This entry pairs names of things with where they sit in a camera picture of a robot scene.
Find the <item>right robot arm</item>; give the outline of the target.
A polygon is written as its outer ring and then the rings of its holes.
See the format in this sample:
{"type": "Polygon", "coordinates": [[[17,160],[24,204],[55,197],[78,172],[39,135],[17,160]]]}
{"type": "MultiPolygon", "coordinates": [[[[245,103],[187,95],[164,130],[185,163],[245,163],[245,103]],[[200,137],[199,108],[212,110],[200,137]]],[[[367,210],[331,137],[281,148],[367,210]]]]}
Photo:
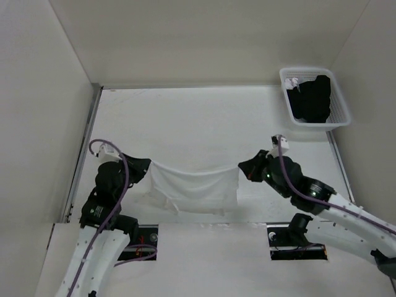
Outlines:
{"type": "Polygon", "coordinates": [[[395,278],[395,226],[351,203],[334,188],[303,174],[287,156],[260,150],[238,165],[247,180],[267,183],[299,210],[287,229],[288,240],[305,247],[334,246],[374,264],[395,278]]]}

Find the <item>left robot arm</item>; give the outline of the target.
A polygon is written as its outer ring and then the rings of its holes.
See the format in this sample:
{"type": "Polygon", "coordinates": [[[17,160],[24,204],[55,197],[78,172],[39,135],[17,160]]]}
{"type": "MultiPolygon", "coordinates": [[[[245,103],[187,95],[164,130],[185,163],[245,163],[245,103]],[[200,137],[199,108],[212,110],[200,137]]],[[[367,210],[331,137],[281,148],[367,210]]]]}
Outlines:
{"type": "Polygon", "coordinates": [[[139,239],[137,219],[121,214],[125,189],[148,172],[149,158],[100,154],[95,187],[82,207],[79,237],[56,296],[100,296],[124,248],[139,239]]]}

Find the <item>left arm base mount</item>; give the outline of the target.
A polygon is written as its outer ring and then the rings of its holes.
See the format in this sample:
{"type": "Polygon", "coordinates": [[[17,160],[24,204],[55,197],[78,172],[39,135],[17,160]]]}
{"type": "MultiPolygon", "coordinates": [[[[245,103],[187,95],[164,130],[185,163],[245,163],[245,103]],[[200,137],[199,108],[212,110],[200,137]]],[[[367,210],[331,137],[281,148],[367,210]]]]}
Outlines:
{"type": "Polygon", "coordinates": [[[158,225],[140,225],[118,261],[151,256],[158,246],[158,225]]]}

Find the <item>white tank top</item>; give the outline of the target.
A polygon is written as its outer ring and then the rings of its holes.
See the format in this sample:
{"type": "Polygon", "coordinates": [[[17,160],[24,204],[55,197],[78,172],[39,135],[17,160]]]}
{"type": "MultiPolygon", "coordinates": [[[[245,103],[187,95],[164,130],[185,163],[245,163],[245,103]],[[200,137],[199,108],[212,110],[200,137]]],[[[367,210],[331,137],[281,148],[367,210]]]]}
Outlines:
{"type": "Polygon", "coordinates": [[[150,197],[155,206],[180,212],[224,215],[238,206],[239,169],[183,172],[151,163],[150,197]]]}

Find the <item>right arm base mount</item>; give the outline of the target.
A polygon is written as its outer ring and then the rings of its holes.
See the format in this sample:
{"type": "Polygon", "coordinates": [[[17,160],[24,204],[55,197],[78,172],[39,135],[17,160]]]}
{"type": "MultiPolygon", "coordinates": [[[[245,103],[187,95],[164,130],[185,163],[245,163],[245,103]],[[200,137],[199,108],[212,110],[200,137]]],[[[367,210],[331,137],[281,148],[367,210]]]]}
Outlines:
{"type": "Polygon", "coordinates": [[[286,226],[267,228],[272,260],[328,260],[323,244],[293,239],[286,226]]]}

